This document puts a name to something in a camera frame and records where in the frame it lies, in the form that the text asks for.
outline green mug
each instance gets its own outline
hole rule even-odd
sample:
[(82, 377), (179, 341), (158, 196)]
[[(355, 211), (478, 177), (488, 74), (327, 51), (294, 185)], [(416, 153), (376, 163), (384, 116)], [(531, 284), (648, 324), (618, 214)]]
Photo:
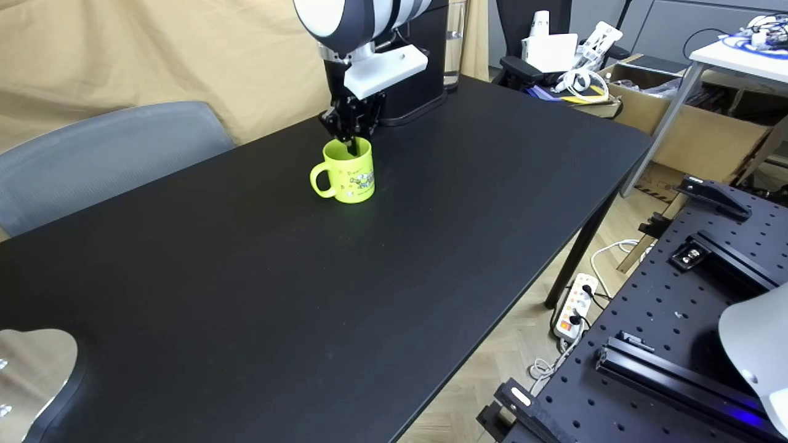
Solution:
[[(311, 172), (315, 193), (342, 203), (359, 203), (375, 193), (373, 142), (355, 137), (355, 145), (358, 154), (338, 137), (322, 145), (322, 163)], [(317, 186), (322, 172), (327, 172), (327, 190)]]

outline chair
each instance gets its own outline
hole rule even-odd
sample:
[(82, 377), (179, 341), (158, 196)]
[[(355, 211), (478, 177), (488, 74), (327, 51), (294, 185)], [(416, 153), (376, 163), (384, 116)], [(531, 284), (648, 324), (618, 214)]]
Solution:
[(67, 126), (0, 154), (0, 225), (11, 235), (24, 233), (231, 145), (199, 100), (124, 107)]
[(550, 10), (550, 35), (570, 32), (572, 0), (497, 0), (507, 53), (501, 59), (502, 70), (492, 79), (496, 84), (522, 90), (546, 80), (550, 74), (522, 59), (522, 38), (529, 35), (538, 10)]

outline wire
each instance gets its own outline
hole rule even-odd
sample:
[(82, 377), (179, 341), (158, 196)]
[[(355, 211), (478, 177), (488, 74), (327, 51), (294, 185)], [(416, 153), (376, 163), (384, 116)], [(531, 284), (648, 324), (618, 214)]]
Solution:
[(570, 341), (570, 340), (559, 340), (559, 356), (555, 361), (546, 361), (541, 356), (538, 356), (531, 363), (526, 363), (526, 374), (534, 379), (534, 384), (529, 387), (529, 390), (534, 393), (538, 384), (546, 384), (550, 377), (562, 366), (562, 361), (567, 360), (567, 353), (582, 341), (584, 332), (592, 330), (589, 318), (578, 315), (584, 328), (582, 332)]
[(592, 292), (589, 297), (593, 300), (593, 305), (597, 305), (599, 309), (605, 309), (605, 307), (608, 307), (608, 305), (602, 305), (602, 302), (599, 302), (599, 292)]
[(684, 57), (687, 62), (690, 62), (690, 41), (691, 41), (695, 36), (704, 35), (704, 32), (726, 35), (726, 32), (720, 30), (720, 26), (703, 26), (703, 30), (691, 32), (691, 35), (684, 38), (684, 44), (683, 44), (683, 57)]
[(570, 104), (605, 104), (605, 100), (611, 100), (608, 80), (587, 65), (563, 70), (559, 75), (559, 84), (555, 86), (555, 90), (562, 96), (562, 100), (570, 100)]
[(597, 248), (597, 250), (592, 254), (592, 259), (589, 259), (592, 273), (597, 276), (602, 291), (603, 291), (608, 297), (611, 297), (611, 291), (608, 291), (605, 278), (603, 278), (603, 276), (599, 273), (599, 267), (597, 267), (597, 256), (603, 254), (603, 250), (611, 250), (611, 248), (627, 250), (627, 248), (634, 248), (635, 243), (637, 243), (637, 239), (621, 239), (621, 241), (614, 241), (614, 243), (608, 243), (608, 245), (602, 245), (602, 248)]

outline floor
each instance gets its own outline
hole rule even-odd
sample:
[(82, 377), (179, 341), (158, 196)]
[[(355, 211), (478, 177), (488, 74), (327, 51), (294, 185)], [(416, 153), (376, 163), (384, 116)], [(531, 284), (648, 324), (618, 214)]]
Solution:
[[(616, 292), (626, 281), (616, 266), (626, 256), (627, 239), (640, 239), (640, 220), (663, 208), (663, 198), (642, 193), (640, 190), (634, 190), (626, 198), (618, 196), (578, 270), (599, 273), (603, 284)], [(556, 341), (550, 335), (552, 309), (545, 309), (541, 302), (567, 250), (570, 248), (556, 256), (556, 261), (464, 363), (464, 369), (426, 405), (426, 410), (402, 436), (405, 443), (488, 443), (492, 437), (476, 424), (476, 412), (492, 400), (497, 384), (512, 377), (534, 393), (545, 387), (545, 382), (534, 382), (529, 377), (526, 366), (534, 360), (555, 361), (559, 356)]]

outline beige curtain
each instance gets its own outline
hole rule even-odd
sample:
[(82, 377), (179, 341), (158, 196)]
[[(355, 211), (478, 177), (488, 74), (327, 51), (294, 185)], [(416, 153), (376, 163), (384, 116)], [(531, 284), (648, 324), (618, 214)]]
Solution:
[[(488, 0), (464, 70), (488, 79)], [(0, 153), (75, 121), (206, 100), (237, 142), (321, 113), (317, 41), (294, 0), (0, 0)]]

